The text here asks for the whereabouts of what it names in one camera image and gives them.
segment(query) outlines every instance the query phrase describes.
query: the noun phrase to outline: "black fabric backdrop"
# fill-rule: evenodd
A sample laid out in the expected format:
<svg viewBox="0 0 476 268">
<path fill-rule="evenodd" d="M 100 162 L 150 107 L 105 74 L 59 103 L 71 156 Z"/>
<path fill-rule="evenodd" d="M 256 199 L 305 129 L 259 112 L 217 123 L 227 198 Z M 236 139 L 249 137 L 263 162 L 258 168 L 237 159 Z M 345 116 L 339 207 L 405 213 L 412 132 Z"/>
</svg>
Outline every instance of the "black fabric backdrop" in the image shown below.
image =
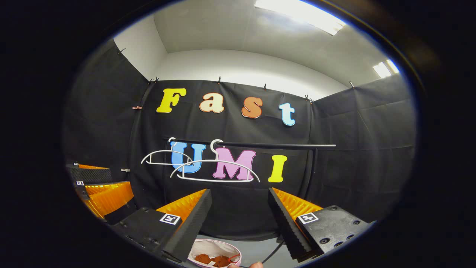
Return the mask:
<svg viewBox="0 0 476 268">
<path fill-rule="evenodd" d="M 304 197 L 319 206 L 339 205 L 369 222 L 381 219 L 397 200 L 412 164 L 415 109 L 399 75 L 348 89 L 311 105 L 302 97 L 254 86 L 214 81 L 147 80 L 108 42 L 78 76 L 65 111 L 67 159 L 111 168 L 115 181 L 130 180 L 138 206 L 160 207 L 203 188 L 213 204 L 201 232 L 234 240 L 263 240 L 277 235 L 267 204 L 268 187 Z M 186 88 L 172 112 L 157 113 L 165 88 Z M 225 110 L 199 109 L 206 93 L 220 93 Z M 241 114 L 245 98 L 263 100 L 257 119 Z M 294 126 L 286 126 L 278 106 L 295 109 Z M 132 106 L 142 106 L 133 110 Z M 234 159 L 243 150 L 257 153 L 253 171 L 261 182 L 210 183 L 169 178 L 173 167 L 140 164 L 150 152 L 163 150 L 163 138 L 278 144 L 336 144 L 319 151 L 309 185 L 307 151 L 230 147 Z M 193 156 L 191 144 L 184 151 Z M 285 155 L 281 183 L 269 183 L 272 155 Z M 170 163 L 170 153 L 154 155 Z M 213 159 L 209 145 L 202 159 Z M 213 178 L 216 163 L 202 163 L 190 177 Z M 130 173 L 120 171 L 129 168 Z"/>
<path fill-rule="evenodd" d="M 187 94 L 180 97 L 170 113 L 157 113 L 166 88 L 186 88 Z M 224 97 L 221 113 L 202 112 L 199 109 L 203 95 L 219 93 Z M 263 100 L 262 115 L 257 119 L 246 118 L 241 114 L 244 100 L 249 97 Z M 296 124 L 286 126 L 281 119 L 278 106 L 290 103 L 295 109 L 292 117 Z M 268 206 L 269 187 L 279 187 L 288 193 L 298 195 L 306 173 L 307 151 L 267 150 L 246 147 L 230 147 L 236 160 L 243 150 L 253 150 L 253 171 L 259 176 L 250 183 L 215 183 L 182 180 L 174 175 L 170 165 L 149 165 L 141 160 L 153 151 L 163 150 L 167 141 L 163 137 L 177 139 L 248 143 L 295 143 L 309 142 L 311 105 L 303 98 L 274 90 L 241 84 L 213 81 L 158 81 L 149 89 L 142 110 L 138 113 L 132 132 L 131 181 L 134 193 L 138 194 L 139 204 L 159 207 L 203 188 L 210 188 L 212 207 L 203 224 L 202 232 L 212 236 L 239 239 L 265 239 L 275 237 L 277 229 Z M 188 144 L 185 154 L 193 157 L 193 149 Z M 288 157 L 283 169 L 281 183 L 269 183 L 273 168 L 273 155 Z M 203 151 L 202 159 L 214 159 L 209 145 Z M 163 157 L 153 156 L 154 162 L 163 162 Z M 214 179 L 216 163 L 202 163 L 201 169 L 188 177 Z"/>
<path fill-rule="evenodd" d="M 400 75 L 319 99 L 312 105 L 312 144 L 319 151 L 307 199 L 338 205 L 370 222 L 397 201 L 410 175 L 416 140 L 416 108 Z"/>
<path fill-rule="evenodd" d="M 63 150 L 67 163 L 111 169 L 127 178 L 129 138 L 147 80 L 111 39 L 91 55 L 65 98 Z"/>
</svg>

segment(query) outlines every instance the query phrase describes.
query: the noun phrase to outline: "blue letter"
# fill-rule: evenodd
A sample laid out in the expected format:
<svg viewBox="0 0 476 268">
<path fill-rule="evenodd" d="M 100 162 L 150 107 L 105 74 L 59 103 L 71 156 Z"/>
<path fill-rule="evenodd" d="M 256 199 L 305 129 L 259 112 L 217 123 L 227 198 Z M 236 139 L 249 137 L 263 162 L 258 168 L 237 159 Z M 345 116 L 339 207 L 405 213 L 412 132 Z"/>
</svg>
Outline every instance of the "blue letter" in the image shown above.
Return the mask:
<svg viewBox="0 0 476 268">
<path fill-rule="evenodd" d="M 183 153 L 183 150 L 186 147 L 187 147 L 186 143 L 177 142 L 177 144 L 174 147 L 172 147 L 172 151 Z M 202 160 L 202 152 L 203 152 L 203 150 L 205 150 L 206 147 L 207 146 L 203 145 L 203 144 L 192 144 L 192 148 L 193 148 L 193 152 L 194 152 L 193 161 Z M 180 165 L 182 165 L 183 164 L 183 157 L 184 157 L 184 155 L 172 153 L 172 164 L 174 164 L 172 166 L 174 168 L 178 168 Z M 182 172 L 182 168 L 185 168 L 185 170 L 184 170 L 185 173 L 195 173 L 200 169 L 201 166 L 202 166 L 201 162 L 193 163 L 191 165 L 185 165 L 185 166 L 179 168 L 178 171 Z"/>
<path fill-rule="evenodd" d="M 289 103 L 284 103 L 279 106 L 280 110 L 282 110 L 282 118 L 283 122 L 286 125 L 292 126 L 296 123 L 294 119 L 291 119 L 291 113 L 294 113 L 294 108 L 291 108 Z"/>
</svg>

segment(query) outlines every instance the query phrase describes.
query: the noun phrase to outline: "pink letter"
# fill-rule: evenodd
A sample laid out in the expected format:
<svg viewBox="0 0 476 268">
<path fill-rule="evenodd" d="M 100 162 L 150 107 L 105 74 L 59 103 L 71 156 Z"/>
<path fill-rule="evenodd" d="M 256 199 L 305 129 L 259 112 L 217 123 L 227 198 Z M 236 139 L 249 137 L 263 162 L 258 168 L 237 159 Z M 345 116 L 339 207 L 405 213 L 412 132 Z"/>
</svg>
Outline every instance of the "pink letter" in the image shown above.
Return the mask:
<svg viewBox="0 0 476 268">
<path fill-rule="evenodd" d="M 248 167 L 249 169 L 251 169 L 251 165 L 253 164 L 253 158 L 256 156 L 255 151 L 245 150 L 241 152 L 241 154 L 238 156 L 238 159 L 235 161 L 233 159 L 233 156 L 231 155 L 230 149 L 217 148 L 216 151 L 218 153 L 218 160 L 234 162 L 240 165 L 244 165 Z M 225 168 L 227 169 L 228 177 L 230 177 L 230 179 L 232 179 L 235 176 L 238 169 L 239 169 L 239 174 L 237 176 L 238 180 L 246 180 L 246 175 L 249 172 L 249 170 L 239 165 L 217 162 L 217 171 L 213 173 L 213 176 L 218 179 L 225 178 L 226 177 L 224 173 Z M 251 174 L 251 172 L 249 173 L 250 174 L 248 179 L 252 179 L 253 175 Z"/>
</svg>

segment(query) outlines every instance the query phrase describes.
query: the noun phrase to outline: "finger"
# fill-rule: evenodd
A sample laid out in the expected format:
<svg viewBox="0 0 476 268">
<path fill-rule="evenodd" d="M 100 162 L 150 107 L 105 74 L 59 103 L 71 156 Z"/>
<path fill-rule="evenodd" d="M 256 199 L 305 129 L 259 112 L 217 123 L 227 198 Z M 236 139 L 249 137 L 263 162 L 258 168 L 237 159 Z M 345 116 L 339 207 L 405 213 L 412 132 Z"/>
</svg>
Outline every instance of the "finger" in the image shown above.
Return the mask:
<svg viewBox="0 0 476 268">
<path fill-rule="evenodd" d="M 263 268 L 263 264 L 260 261 L 255 262 L 252 265 L 250 265 L 249 268 Z"/>
</svg>

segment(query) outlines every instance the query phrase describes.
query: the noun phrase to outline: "plastic hanger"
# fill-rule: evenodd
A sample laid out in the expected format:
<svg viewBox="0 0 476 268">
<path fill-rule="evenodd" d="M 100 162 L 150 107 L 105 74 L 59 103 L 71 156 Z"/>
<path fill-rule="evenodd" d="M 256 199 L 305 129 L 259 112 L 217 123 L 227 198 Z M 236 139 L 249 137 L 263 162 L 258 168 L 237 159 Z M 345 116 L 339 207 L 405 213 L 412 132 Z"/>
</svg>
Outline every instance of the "plastic hanger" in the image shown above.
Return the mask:
<svg viewBox="0 0 476 268">
<path fill-rule="evenodd" d="M 171 140 L 175 140 L 175 138 L 174 138 L 174 137 L 171 137 L 171 138 L 169 139 L 169 142 L 170 142 Z M 184 153 L 173 151 L 172 148 L 173 148 L 175 145 L 177 145 L 177 142 L 175 142 L 175 143 L 170 147 L 170 150 L 155 151 L 155 152 L 152 152 L 152 153 L 146 155 L 146 157 L 144 157 L 144 159 L 142 159 L 142 161 L 141 161 L 140 163 L 142 164 L 142 163 L 144 162 L 144 160 L 146 160 L 146 158 L 149 156 L 149 157 L 150 157 L 150 158 L 149 158 L 149 161 L 146 160 L 146 163 L 147 163 L 147 164 L 153 164 L 153 165 L 179 165 L 179 164 L 169 164 L 169 163 L 153 163 L 153 162 L 152 162 L 152 155 L 155 154 L 155 153 L 161 153 L 161 152 L 172 152 L 172 153 L 181 154 L 181 155 L 186 156 L 186 157 L 188 158 L 188 160 L 190 160 L 190 161 L 192 160 L 188 155 L 186 155 L 186 154 L 184 154 Z"/>
<path fill-rule="evenodd" d="M 185 177 L 185 171 L 184 171 L 183 168 L 182 168 L 182 176 L 180 176 L 180 174 L 177 174 L 177 177 L 179 177 L 181 179 L 185 179 L 185 180 L 202 181 L 202 182 L 251 182 L 251 181 L 254 180 L 254 178 L 249 179 L 249 173 L 251 172 L 259 182 L 258 175 L 256 175 L 256 173 L 253 170 L 251 170 L 250 168 L 248 168 L 247 166 L 237 164 L 235 162 L 219 160 L 218 159 L 218 152 L 215 151 L 215 149 L 213 149 L 213 144 L 215 142 L 223 142 L 223 141 L 219 140 L 219 139 L 216 139 L 216 140 L 213 140 L 210 143 L 210 150 L 215 154 L 215 159 L 203 159 L 203 160 L 190 161 L 190 162 L 184 163 L 181 166 L 177 167 L 174 171 L 172 171 L 172 174 L 170 174 L 170 178 L 172 178 L 172 176 L 175 174 L 175 172 L 177 170 L 179 170 L 181 167 L 183 167 L 185 165 L 188 165 L 188 164 L 198 163 L 198 162 L 221 162 L 221 163 L 228 163 L 228 164 L 238 165 L 238 166 L 244 167 L 245 169 L 249 170 L 249 172 L 246 172 L 246 180 L 216 180 L 216 179 L 215 180 L 207 180 L 207 179 L 187 178 L 187 177 Z"/>
</svg>

